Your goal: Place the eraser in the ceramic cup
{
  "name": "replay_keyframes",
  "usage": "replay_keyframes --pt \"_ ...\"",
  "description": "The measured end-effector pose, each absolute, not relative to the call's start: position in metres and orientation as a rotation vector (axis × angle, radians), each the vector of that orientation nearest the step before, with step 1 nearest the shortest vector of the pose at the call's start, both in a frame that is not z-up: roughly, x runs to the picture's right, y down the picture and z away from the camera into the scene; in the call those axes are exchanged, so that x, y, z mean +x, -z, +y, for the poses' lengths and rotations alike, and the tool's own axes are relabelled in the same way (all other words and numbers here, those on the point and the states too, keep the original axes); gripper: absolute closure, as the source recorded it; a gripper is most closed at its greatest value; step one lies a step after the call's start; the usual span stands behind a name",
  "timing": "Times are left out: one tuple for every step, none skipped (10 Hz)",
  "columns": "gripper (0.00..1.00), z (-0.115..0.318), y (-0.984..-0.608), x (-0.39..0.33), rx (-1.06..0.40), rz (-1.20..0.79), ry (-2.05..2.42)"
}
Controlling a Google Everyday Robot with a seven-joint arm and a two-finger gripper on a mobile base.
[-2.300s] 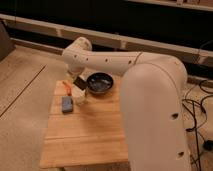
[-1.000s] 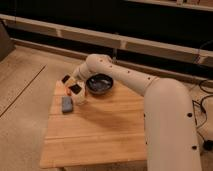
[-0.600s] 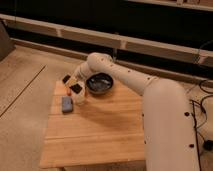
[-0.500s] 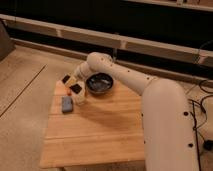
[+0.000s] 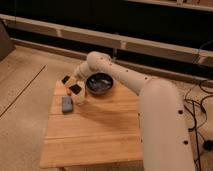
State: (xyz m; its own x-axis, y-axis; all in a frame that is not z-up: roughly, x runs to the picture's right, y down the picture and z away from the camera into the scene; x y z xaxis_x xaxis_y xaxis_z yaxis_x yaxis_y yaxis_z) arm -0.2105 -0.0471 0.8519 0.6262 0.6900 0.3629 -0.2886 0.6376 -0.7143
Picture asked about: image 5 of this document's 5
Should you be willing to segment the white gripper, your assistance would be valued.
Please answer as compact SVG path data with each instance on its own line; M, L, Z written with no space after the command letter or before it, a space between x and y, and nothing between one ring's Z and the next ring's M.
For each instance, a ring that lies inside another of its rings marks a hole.
M87 78L87 73L80 68L77 68L71 76L66 75L61 82L66 87L75 85L78 81L84 81Z

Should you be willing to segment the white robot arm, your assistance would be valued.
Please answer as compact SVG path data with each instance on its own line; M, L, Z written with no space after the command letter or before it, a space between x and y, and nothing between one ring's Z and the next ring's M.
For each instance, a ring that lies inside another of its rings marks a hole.
M104 72L138 96L144 171L196 171L184 100L172 82L150 77L114 63L105 53L92 51L62 82L75 93L79 81Z

